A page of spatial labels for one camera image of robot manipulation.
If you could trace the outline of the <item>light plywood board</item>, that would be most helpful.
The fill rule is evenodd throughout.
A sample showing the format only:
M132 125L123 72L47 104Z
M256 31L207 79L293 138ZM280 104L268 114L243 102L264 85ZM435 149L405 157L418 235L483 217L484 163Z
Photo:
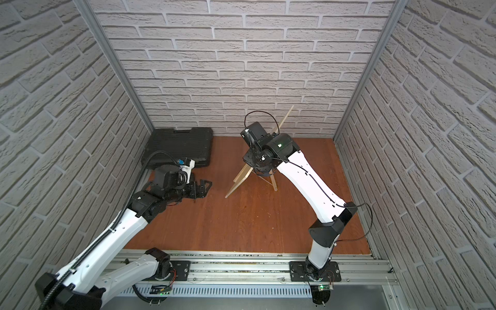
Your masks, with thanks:
M294 105L291 106L291 108L289 109L287 114L284 116L282 121L277 123L276 127L272 128L272 130L271 130L272 133L275 133L276 130L280 129L280 127L284 124L285 120L287 120L288 116L291 114L293 109L294 109ZM243 166L243 168L241 169L241 171L236 175L235 179L233 180L234 184L230 188L229 192L226 194L225 198L228 198L232 193L234 193L237 190L237 188L239 188L241 186L241 184L243 182L245 182L246 179L248 179L250 177L253 170L254 169L251 166L249 166L248 164L245 164Z

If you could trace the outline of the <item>wooden easel frame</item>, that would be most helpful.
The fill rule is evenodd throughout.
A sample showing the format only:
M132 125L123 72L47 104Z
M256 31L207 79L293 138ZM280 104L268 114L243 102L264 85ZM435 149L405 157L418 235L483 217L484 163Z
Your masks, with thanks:
M257 177L261 178L266 183L270 184L275 192L278 191L278 186L276 184L276 180L272 170L270 170L268 176L265 176L263 174L258 174L255 170L253 170L252 173L257 175Z

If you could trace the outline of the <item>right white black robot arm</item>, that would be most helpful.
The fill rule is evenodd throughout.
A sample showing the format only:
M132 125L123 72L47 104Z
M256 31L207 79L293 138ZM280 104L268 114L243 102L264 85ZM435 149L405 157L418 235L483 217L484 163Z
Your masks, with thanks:
M325 184L288 134L270 134L261 124L254 122L240 135L249 146L244 156L245 163L264 176L278 170L313 208L317 220L309 228L313 243L304 271L312 280L321 280L334 246L356 213L357 206L341 199Z

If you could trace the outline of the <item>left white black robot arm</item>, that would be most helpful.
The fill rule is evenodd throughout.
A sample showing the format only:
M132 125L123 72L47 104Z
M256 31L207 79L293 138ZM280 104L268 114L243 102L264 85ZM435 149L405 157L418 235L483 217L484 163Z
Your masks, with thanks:
M142 280L165 280L171 285L177 272L170 255L154 247L134 262L103 275L124 246L168 206L184 199L205 198L212 187L196 181L194 164L162 165L154 179L134 189L123 209L81 254L58 272L45 273L35 283L41 309L100 309L110 299Z

